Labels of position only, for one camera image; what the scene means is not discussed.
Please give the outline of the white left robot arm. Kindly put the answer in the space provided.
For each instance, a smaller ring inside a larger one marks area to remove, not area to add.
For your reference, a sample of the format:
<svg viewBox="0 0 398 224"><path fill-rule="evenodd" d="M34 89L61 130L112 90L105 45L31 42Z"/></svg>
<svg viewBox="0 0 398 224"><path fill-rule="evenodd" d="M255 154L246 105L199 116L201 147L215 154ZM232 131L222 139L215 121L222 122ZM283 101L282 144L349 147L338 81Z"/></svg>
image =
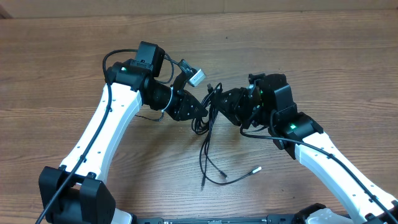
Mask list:
<svg viewBox="0 0 398 224"><path fill-rule="evenodd" d="M104 66L105 84L98 107L84 133L57 168L39 176L43 211L49 223L135 223L135 215L116 207L106 186L116 149L143 105L175 121L205 117L205 107L185 89L205 79L200 68L185 60L172 62L180 74L166 82L158 77L169 55L158 45L141 42L135 57Z"/></svg>

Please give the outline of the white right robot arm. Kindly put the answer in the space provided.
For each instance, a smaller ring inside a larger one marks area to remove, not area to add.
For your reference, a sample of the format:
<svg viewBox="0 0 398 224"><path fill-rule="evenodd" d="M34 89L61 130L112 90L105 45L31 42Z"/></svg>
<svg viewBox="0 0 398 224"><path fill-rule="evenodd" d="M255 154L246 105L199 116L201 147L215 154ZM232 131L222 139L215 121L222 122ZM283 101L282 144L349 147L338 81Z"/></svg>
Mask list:
<svg viewBox="0 0 398 224"><path fill-rule="evenodd" d="M262 125L278 149L312 171L348 212L352 223L397 223L397 199L360 172L309 115L299 112L284 74L248 76L249 86L215 88L212 105L247 138Z"/></svg>

